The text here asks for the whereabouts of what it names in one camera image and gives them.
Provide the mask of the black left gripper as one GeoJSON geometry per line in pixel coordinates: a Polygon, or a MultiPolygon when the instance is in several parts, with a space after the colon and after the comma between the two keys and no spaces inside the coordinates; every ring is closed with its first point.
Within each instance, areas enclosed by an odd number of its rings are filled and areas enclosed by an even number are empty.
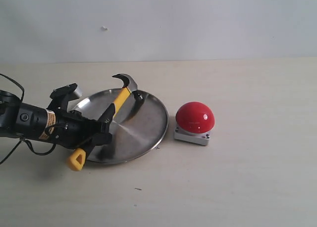
{"type": "Polygon", "coordinates": [[[47,128],[49,135],[47,142],[67,149],[77,148],[84,143],[85,160],[95,147],[111,143],[110,119],[106,118],[104,121],[88,119],[76,110],[54,112],[56,122],[47,128]]]}

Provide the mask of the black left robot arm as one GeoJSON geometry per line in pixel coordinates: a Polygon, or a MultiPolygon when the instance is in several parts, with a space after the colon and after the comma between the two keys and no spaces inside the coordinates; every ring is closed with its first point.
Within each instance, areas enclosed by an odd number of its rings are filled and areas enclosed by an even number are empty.
{"type": "Polygon", "coordinates": [[[109,144],[109,123],[67,111],[69,101],[80,98],[77,89],[55,89],[51,103],[44,109],[23,103],[16,95],[0,92],[0,135],[19,138],[33,148],[31,141],[60,145],[66,149],[81,148],[90,153],[95,146],[109,144]]]}

